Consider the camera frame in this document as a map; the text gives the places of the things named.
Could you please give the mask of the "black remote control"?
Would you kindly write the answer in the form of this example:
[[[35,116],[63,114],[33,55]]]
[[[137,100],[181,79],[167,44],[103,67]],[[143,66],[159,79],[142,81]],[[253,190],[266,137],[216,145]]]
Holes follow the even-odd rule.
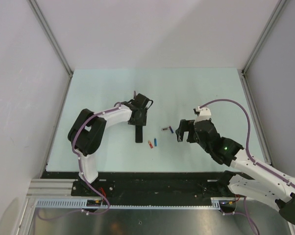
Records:
[[[135,126],[135,142],[136,143],[143,142],[143,127],[140,125]]]

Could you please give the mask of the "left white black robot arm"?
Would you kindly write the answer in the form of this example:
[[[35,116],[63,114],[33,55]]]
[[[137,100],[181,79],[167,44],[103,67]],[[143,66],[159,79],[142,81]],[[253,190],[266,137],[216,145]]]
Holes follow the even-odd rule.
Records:
[[[89,196],[99,190],[95,152],[99,149],[104,132],[107,128],[126,122],[135,126],[135,142],[143,143],[143,127],[147,124],[148,109],[154,101],[145,95],[134,94],[129,101],[117,102],[108,110],[94,113],[83,109],[69,133],[68,140],[72,151],[77,155],[79,176],[84,181],[82,190]]]

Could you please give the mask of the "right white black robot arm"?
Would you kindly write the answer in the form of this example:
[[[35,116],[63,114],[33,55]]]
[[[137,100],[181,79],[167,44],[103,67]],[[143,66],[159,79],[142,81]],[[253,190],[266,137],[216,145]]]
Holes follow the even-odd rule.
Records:
[[[199,122],[182,119],[175,133],[178,142],[182,142],[184,134],[188,133],[187,142],[197,143],[215,162],[251,177],[248,180],[226,171],[217,183],[221,196],[233,193],[250,197],[275,209],[295,225],[295,177],[256,160],[242,145],[220,136],[210,119]]]

